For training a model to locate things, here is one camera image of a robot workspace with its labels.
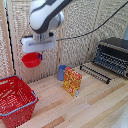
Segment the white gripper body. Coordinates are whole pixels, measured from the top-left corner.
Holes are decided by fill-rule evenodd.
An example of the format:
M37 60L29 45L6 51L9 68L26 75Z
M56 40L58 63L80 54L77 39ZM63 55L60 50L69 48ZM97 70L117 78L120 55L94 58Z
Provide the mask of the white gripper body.
M33 53L54 49L56 47L55 34L46 32L43 34L34 34L21 39L24 53Z

